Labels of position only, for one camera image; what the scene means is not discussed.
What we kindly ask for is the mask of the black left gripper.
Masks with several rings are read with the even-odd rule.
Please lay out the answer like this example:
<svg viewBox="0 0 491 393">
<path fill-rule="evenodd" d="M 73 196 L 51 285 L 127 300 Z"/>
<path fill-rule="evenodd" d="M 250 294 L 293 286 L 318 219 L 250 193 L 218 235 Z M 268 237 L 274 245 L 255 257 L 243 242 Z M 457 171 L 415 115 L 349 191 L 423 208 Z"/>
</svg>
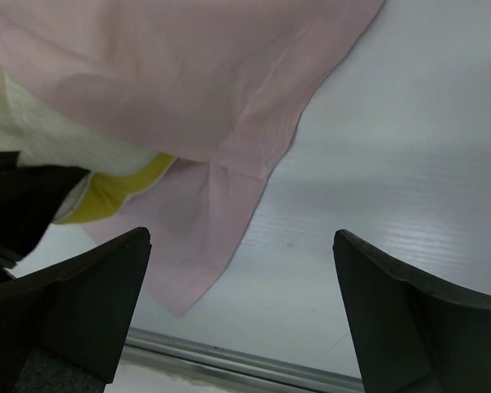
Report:
<svg viewBox="0 0 491 393">
<path fill-rule="evenodd" d="M 66 197 L 89 172 L 78 167 L 21 167 L 18 151 L 0 152 L 0 283 L 41 241 Z"/>
</svg>

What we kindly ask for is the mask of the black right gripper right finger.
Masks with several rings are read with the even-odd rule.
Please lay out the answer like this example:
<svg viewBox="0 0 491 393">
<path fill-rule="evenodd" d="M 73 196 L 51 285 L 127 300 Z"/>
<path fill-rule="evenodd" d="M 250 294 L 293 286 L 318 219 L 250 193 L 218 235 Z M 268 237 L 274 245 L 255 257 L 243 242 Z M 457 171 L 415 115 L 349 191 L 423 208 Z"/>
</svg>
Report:
<svg viewBox="0 0 491 393">
<path fill-rule="evenodd" d="M 491 392 L 491 296 L 347 230 L 333 255 L 367 392 Z"/>
</svg>

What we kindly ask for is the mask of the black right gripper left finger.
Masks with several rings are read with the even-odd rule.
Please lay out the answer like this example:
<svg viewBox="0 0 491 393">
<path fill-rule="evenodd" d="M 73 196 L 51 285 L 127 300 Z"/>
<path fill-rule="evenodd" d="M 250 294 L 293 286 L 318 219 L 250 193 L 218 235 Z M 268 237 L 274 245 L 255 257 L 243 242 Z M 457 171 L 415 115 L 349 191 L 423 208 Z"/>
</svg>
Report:
<svg viewBox="0 0 491 393">
<path fill-rule="evenodd" d="M 135 228 L 0 283 L 0 392 L 103 392 L 113 382 L 146 274 Z"/>
</svg>

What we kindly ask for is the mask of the cream quilted pillow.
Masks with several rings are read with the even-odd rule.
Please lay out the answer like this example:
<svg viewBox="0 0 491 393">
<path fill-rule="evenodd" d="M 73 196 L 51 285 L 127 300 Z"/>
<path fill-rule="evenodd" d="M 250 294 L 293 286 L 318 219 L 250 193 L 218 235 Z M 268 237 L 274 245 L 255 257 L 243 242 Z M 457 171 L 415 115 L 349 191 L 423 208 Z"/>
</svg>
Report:
<svg viewBox="0 0 491 393">
<path fill-rule="evenodd" d="M 0 151 L 16 151 L 21 166 L 76 166 L 88 171 L 53 221 L 106 219 L 160 181 L 175 157 L 135 147 L 65 118 L 19 85 L 0 65 Z"/>
</svg>

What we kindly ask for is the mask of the pink printed pillowcase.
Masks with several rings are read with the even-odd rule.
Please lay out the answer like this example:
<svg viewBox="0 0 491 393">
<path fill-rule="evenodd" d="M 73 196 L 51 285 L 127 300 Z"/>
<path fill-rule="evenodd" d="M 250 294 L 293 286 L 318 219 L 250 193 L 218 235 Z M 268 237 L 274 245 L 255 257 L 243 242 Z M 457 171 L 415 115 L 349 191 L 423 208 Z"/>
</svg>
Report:
<svg viewBox="0 0 491 393">
<path fill-rule="evenodd" d="M 0 1 L 0 65 L 65 118 L 175 157 L 147 191 L 81 224 L 132 226 L 147 290 L 184 315 L 219 279 L 314 93 L 380 1 Z"/>
</svg>

